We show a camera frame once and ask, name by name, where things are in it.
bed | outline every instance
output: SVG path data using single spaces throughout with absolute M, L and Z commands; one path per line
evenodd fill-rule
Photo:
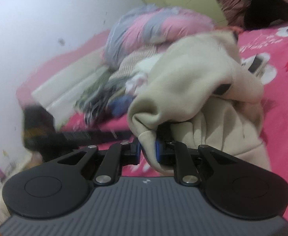
M 86 128 L 84 115 L 75 112 L 73 106 L 88 84 L 106 70 L 100 54 L 108 34 L 109 31 L 102 32 L 79 49 L 42 65 L 18 88 L 20 105 L 40 103 L 64 131 Z M 272 171 L 288 182 L 288 24 L 244 32 L 239 36 L 238 44 L 243 59 L 258 53 L 270 57 L 263 76 L 265 121 L 261 138 L 265 141 Z M 106 130 L 128 128 L 126 116 L 101 123 L 99 127 Z M 109 145 L 103 144 L 99 148 L 106 149 Z M 143 156 L 139 165 L 124 167 L 123 175 L 159 176 Z M 288 220 L 288 208 L 284 217 Z

pile of clothes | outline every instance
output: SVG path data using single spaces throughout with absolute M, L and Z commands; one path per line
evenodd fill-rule
M 122 16 L 104 47 L 103 60 L 109 69 L 76 102 L 85 124 L 94 126 L 106 117 L 125 114 L 145 89 L 150 70 L 173 42 L 213 29 L 211 18 L 180 7 L 149 4 Z

gray ribbed surface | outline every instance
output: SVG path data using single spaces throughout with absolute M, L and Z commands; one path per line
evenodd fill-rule
M 113 186 L 97 188 L 83 207 L 67 216 L 47 221 L 13 216 L 0 232 L 3 236 L 285 236 L 288 223 L 281 217 L 265 221 L 229 217 L 206 203 L 197 188 L 181 186 L 173 177 L 121 177 Z

silver screw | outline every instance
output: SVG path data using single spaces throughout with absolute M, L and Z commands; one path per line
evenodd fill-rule
M 182 178 L 182 181 L 184 181 L 186 184 L 194 184 L 198 181 L 199 179 L 196 176 L 184 176 Z
M 110 182 L 110 180 L 111 180 L 111 177 L 107 176 L 107 175 L 101 175 L 101 176 L 96 177 L 96 181 L 98 183 L 101 183 L 101 184 L 105 184 L 107 182 Z

black fabric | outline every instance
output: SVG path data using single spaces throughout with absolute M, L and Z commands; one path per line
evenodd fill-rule
M 288 4 L 283 0 L 251 0 L 244 16 L 247 30 L 268 27 L 276 20 L 288 21 Z

